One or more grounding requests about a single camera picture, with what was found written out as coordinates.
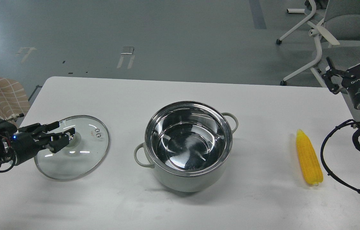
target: chair leg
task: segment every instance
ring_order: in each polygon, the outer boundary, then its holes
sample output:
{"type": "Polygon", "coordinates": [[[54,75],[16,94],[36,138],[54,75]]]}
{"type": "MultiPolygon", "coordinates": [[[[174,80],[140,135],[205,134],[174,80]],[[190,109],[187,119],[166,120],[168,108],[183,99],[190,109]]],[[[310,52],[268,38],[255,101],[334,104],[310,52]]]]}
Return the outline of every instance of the chair leg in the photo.
{"type": "Polygon", "coordinates": [[[312,11],[311,13],[306,16],[304,19],[302,19],[302,21],[300,21],[298,24],[296,24],[294,27],[292,27],[292,29],[290,29],[288,32],[286,32],[284,35],[282,35],[280,38],[278,38],[276,40],[276,44],[281,44],[282,40],[284,38],[286,38],[288,35],[290,35],[293,31],[295,31],[296,29],[298,29],[298,27],[300,27],[303,23],[307,22],[309,19],[311,19],[313,17],[313,15],[316,14],[316,3],[314,0],[310,0],[309,3],[312,6],[312,11]]]}
{"type": "Polygon", "coordinates": [[[312,28],[314,28],[314,29],[317,29],[316,25],[313,24],[313,22],[307,21],[306,23],[307,23],[307,25],[309,25],[310,27],[312,27],[312,28]]]}
{"type": "Polygon", "coordinates": [[[322,58],[322,45],[320,44],[320,36],[316,35],[313,37],[314,41],[315,41],[315,46],[316,46],[316,58],[309,62],[308,64],[304,65],[303,67],[301,67],[300,69],[296,70],[295,72],[289,74],[288,76],[283,78],[283,81],[287,81],[289,79],[291,79],[292,77],[295,77],[296,75],[298,75],[299,73],[309,69],[310,67],[313,67],[314,65],[316,65],[320,59],[322,58]]]}
{"type": "Polygon", "coordinates": [[[315,67],[311,67],[310,71],[313,73],[313,75],[316,77],[316,80],[319,82],[319,84],[324,87],[327,88],[324,80],[322,79],[322,76],[320,75],[320,73],[316,70],[315,67]]]}

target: yellow corn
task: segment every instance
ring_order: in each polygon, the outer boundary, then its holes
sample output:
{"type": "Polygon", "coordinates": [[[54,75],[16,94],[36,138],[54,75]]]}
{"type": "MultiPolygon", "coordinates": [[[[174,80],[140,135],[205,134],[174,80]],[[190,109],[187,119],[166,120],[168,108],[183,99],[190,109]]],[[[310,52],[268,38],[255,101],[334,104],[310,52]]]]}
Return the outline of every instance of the yellow corn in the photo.
{"type": "Polygon", "coordinates": [[[312,143],[300,129],[296,133],[296,150],[298,151],[299,163],[305,181],[310,185],[317,186],[323,181],[322,170],[312,143]]]}

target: chair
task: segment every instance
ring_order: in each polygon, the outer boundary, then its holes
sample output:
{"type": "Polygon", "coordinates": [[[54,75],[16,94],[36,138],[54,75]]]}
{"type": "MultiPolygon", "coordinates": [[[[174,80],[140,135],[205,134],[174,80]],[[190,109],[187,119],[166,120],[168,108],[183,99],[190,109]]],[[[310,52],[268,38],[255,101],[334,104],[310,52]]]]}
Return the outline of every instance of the chair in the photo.
{"type": "MultiPolygon", "coordinates": [[[[310,3],[313,7],[312,12],[316,11],[314,10],[314,6],[316,6],[314,0],[310,0],[310,3]]],[[[326,87],[319,73],[323,68],[319,67],[319,71],[317,68],[320,60],[332,57],[332,55],[334,61],[345,58],[345,62],[342,62],[342,67],[347,66],[345,70],[360,63],[360,47],[331,48],[332,45],[339,45],[338,40],[360,41],[360,0],[329,0],[323,19],[316,24],[311,19],[307,19],[306,22],[313,28],[309,31],[309,36],[314,38],[316,46],[314,60],[284,77],[280,83],[283,86],[287,84],[286,81],[290,78],[310,69],[321,86],[326,87]],[[325,49],[322,55],[321,42],[326,41],[329,42],[329,48],[325,49]]]]}
{"type": "Polygon", "coordinates": [[[286,9],[286,11],[291,13],[304,13],[306,17],[302,19],[298,24],[296,24],[292,29],[288,30],[284,35],[282,35],[280,38],[276,40],[276,44],[280,45],[282,43],[282,40],[286,38],[288,35],[290,35],[293,31],[298,29],[301,25],[307,22],[312,22],[313,24],[317,24],[320,22],[323,17],[325,16],[325,9],[317,9],[315,0],[309,0],[309,3],[311,5],[312,10],[309,10],[307,8],[305,9],[286,9]]]}

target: gray floor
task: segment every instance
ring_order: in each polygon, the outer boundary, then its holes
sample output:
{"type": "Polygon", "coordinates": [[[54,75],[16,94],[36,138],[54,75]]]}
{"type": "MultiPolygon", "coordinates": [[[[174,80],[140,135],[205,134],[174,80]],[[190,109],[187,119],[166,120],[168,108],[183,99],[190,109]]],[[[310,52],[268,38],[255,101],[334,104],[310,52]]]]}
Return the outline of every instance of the gray floor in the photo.
{"type": "MultiPolygon", "coordinates": [[[[311,61],[307,25],[275,44],[304,17],[286,8],[303,2],[0,1],[0,77],[28,96],[51,76],[279,85],[311,61]],[[130,69],[130,57],[117,68],[123,46],[135,48],[130,69]]],[[[310,71],[288,84],[319,87],[310,71]]]]}

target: pot handle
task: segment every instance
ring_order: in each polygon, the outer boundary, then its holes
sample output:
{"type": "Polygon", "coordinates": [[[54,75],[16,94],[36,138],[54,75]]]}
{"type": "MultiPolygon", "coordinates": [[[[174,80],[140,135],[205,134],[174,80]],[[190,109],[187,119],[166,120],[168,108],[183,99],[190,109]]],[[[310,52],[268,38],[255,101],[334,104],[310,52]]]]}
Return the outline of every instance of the pot handle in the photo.
{"type": "Polygon", "coordinates": [[[139,144],[137,147],[136,147],[136,149],[134,150],[134,160],[136,161],[136,163],[138,163],[139,164],[139,166],[142,166],[142,167],[145,167],[145,168],[154,168],[154,164],[148,164],[148,165],[146,165],[146,164],[143,164],[143,163],[140,163],[140,161],[139,161],[139,159],[137,158],[137,151],[139,150],[139,149],[141,149],[141,148],[143,148],[144,147],[144,143],[141,143],[141,144],[139,144]]]}
{"type": "Polygon", "coordinates": [[[236,118],[233,114],[231,114],[231,113],[229,113],[229,112],[222,112],[221,114],[222,114],[223,116],[229,116],[230,118],[234,119],[234,121],[235,121],[235,128],[234,128],[233,130],[231,130],[232,134],[234,134],[235,131],[236,131],[237,128],[238,128],[238,120],[237,120],[237,118],[236,118]]]}

